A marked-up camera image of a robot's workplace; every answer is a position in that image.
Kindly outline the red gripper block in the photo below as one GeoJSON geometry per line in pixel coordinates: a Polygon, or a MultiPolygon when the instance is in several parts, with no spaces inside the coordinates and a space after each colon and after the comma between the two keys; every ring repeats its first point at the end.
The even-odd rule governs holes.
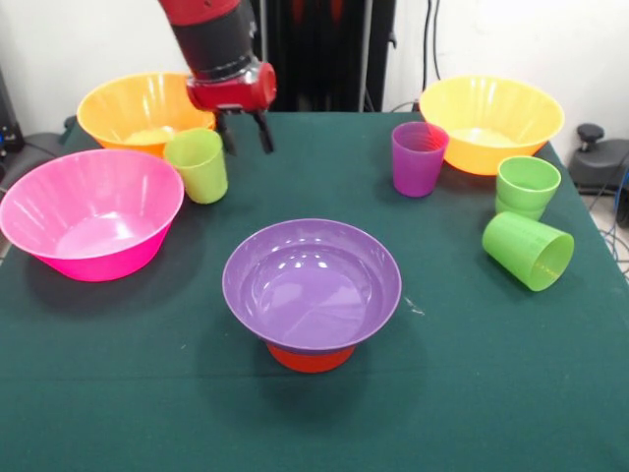
{"type": "MultiPolygon", "coordinates": [[[[240,110],[254,113],[264,152],[274,152],[273,138],[263,112],[269,108],[277,93],[276,75],[270,63],[250,64],[235,77],[224,81],[188,77],[186,88],[191,103],[199,110],[240,110]]],[[[236,155],[235,141],[223,112],[215,113],[215,130],[222,139],[225,151],[236,155]]]]}

